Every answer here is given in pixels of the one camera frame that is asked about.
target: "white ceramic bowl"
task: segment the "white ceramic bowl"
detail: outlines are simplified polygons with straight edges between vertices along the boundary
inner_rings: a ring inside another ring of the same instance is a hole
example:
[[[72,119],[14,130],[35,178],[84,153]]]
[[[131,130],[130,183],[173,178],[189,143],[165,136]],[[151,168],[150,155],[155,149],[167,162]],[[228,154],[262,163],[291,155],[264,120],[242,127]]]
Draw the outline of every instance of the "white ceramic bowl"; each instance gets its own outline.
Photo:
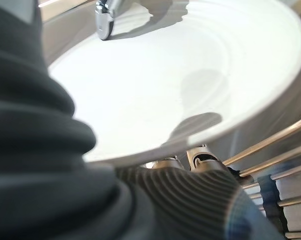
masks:
[[[300,69],[301,21],[276,0],[130,2],[111,40],[93,34],[49,68],[96,133],[85,158],[122,166],[225,135]]]

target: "metal bar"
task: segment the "metal bar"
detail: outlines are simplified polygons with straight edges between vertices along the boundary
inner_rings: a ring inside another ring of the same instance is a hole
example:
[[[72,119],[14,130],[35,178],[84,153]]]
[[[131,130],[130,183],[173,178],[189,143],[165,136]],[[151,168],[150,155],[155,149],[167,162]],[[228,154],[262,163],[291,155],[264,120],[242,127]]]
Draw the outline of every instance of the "metal bar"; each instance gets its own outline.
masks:
[[[301,232],[286,232],[285,237],[288,239],[301,239]]]
[[[278,202],[278,206],[280,207],[287,207],[287,206],[292,206],[297,204],[301,204],[301,196],[288,198]]]
[[[287,171],[283,171],[283,172],[280,172],[280,173],[277,173],[277,174],[273,174],[272,176],[270,176],[270,178],[272,180],[279,180],[279,179],[286,178],[286,177],[289,177],[289,176],[294,175],[294,174],[298,174],[300,172],[301,172],[301,165],[297,166],[297,167],[294,167],[292,169],[289,169]],[[242,188],[243,189],[250,189],[250,188],[257,187],[257,186],[259,186],[259,183],[254,182],[252,184],[242,186]]]
[[[282,178],[285,178],[285,177],[288,177],[290,175],[297,174],[297,173],[300,173],[300,172],[301,172],[301,165],[297,166],[297,167],[294,167],[292,169],[289,169],[287,171],[283,171],[283,172],[280,172],[278,174],[274,174],[274,175],[270,176],[270,178],[273,179],[273,180],[278,180],[278,179],[282,179]]]
[[[264,169],[266,169],[266,168],[268,168],[272,165],[286,162],[286,161],[288,161],[292,158],[298,157],[300,155],[301,155],[301,146],[299,146],[297,148],[294,148],[293,150],[287,151],[287,152],[285,152],[285,153],[283,153],[279,156],[276,156],[272,159],[264,161],[260,164],[257,164],[253,167],[245,169],[245,170],[243,170],[239,173],[239,176],[246,177],[246,176],[251,175],[253,173],[262,171],[262,170],[264,170]]]
[[[253,153],[258,152],[259,150],[263,149],[264,147],[273,144],[275,142],[278,142],[280,140],[283,140],[293,134],[298,133],[299,131],[301,131],[301,120],[299,120],[298,122],[294,123],[293,125],[285,128],[282,131],[279,131],[277,133],[275,133],[274,135],[266,138],[263,141],[260,141],[259,143],[245,149],[244,151],[240,152],[239,154],[229,158],[228,160],[225,160],[223,162],[223,164],[225,166],[228,166],[230,164],[233,164],[241,159],[243,159],[244,157],[247,157]]]
[[[253,193],[253,194],[250,194],[248,196],[250,197],[250,199],[260,199],[262,197],[260,192]]]
[[[243,189],[250,189],[250,188],[254,188],[254,187],[258,187],[258,186],[259,186],[259,183],[258,182],[254,182],[252,184],[242,186],[242,188]]]

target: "wire rack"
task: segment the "wire rack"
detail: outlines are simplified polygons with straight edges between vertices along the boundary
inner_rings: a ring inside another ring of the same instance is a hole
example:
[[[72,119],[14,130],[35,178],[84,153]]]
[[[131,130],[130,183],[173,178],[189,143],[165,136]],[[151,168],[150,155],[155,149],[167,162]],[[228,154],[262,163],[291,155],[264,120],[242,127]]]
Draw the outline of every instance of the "wire rack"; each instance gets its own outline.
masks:
[[[266,138],[265,140],[262,140],[259,143],[245,149],[244,151],[229,158],[228,160],[224,161],[223,163],[225,166],[230,166],[234,163],[238,163],[239,161],[243,161],[246,157],[261,151],[262,149],[268,147],[269,145],[278,143],[281,140],[289,138],[300,131],[301,131],[301,120],[299,120],[295,124],[285,128],[284,130],[279,131],[276,134]],[[299,157],[299,156],[301,156],[301,146],[298,146],[292,150],[284,152],[276,157],[268,159],[255,166],[249,167],[247,169],[243,169],[239,172],[239,176],[247,177],[251,174],[256,174],[258,172],[264,171],[267,168],[272,167],[274,165],[281,164],[281,163],[284,163],[287,161],[291,161],[294,158]],[[290,177],[290,176],[293,176],[293,175],[296,175],[299,173],[301,173],[301,165],[296,166],[291,169],[288,169],[288,170],[285,170],[285,171],[277,173],[277,174],[270,175],[270,179],[273,181],[278,181],[280,179],[287,178],[287,177]],[[260,183],[256,181],[254,183],[244,185],[242,187],[244,190],[249,190],[251,188],[258,187],[258,186],[260,187]],[[263,197],[263,194],[261,193],[261,191],[249,194],[249,196],[252,200],[256,200],[256,199],[264,200],[264,197]],[[290,206],[301,205],[301,195],[287,198],[287,199],[281,199],[276,204],[279,208],[286,208],[286,207],[290,207]],[[265,208],[265,202],[261,205],[258,205],[258,207],[261,211],[267,211],[267,209]],[[301,231],[286,232],[285,236],[287,239],[301,239]]]

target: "chrome rail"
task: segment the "chrome rail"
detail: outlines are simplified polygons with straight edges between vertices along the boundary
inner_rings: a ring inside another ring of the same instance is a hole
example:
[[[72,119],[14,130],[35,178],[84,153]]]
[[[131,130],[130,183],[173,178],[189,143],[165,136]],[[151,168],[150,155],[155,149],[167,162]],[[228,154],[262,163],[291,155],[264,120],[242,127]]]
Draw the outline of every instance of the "chrome rail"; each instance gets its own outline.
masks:
[[[223,164],[225,166],[228,166],[230,164],[236,163],[247,156],[257,153],[258,151],[262,150],[263,148],[265,148],[273,143],[279,142],[280,140],[286,139],[289,136],[292,136],[292,135],[298,133],[299,131],[301,131],[301,120],[299,120],[298,122],[294,123],[293,125],[285,128],[284,130],[281,130],[281,131],[275,133],[274,135],[266,138],[265,140],[260,141],[259,143],[245,149],[244,151],[240,152],[239,154],[225,160],[223,162]]]

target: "ribbed fabric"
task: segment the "ribbed fabric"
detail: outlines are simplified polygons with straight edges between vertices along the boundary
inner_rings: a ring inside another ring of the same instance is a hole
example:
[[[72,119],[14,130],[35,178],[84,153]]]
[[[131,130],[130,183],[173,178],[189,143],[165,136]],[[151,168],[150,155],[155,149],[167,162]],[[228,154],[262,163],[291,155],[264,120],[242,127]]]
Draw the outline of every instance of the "ribbed fabric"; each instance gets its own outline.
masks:
[[[167,239],[282,239],[227,171],[138,167],[118,170],[118,177],[149,195]],[[255,221],[268,226],[256,232]]]

